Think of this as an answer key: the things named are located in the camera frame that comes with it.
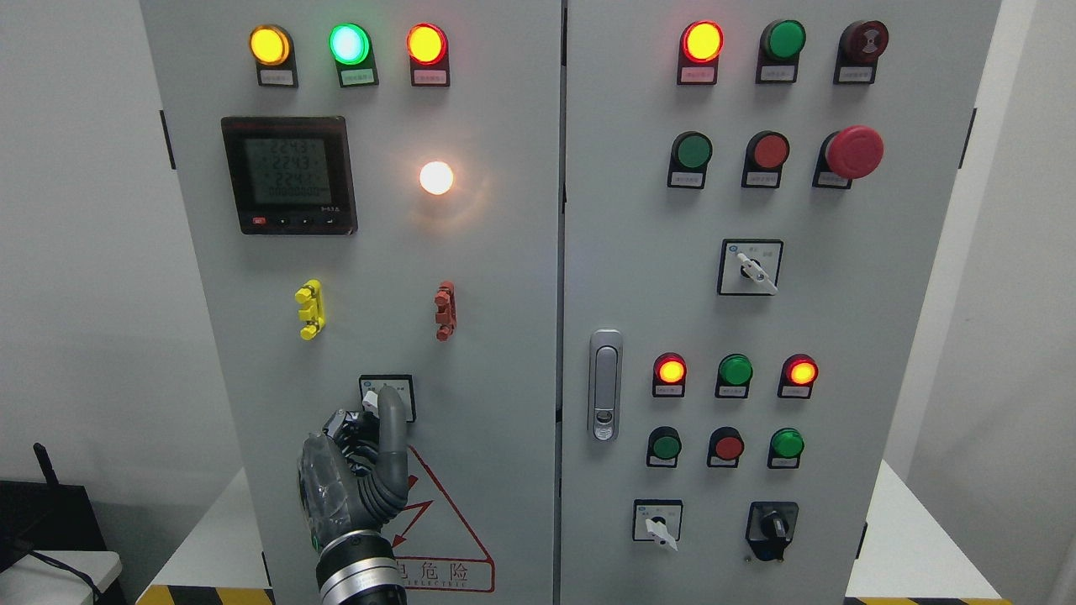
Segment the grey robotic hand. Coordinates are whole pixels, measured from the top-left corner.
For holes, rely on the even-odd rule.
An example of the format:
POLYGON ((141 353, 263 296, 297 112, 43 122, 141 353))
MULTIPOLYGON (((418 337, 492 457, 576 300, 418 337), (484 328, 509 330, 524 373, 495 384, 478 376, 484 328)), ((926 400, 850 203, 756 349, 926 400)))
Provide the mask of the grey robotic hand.
POLYGON ((377 411, 340 409, 303 442, 298 490, 316 551, 353 531, 380 531, 409 495, 406 403, 377 391, 377 411))

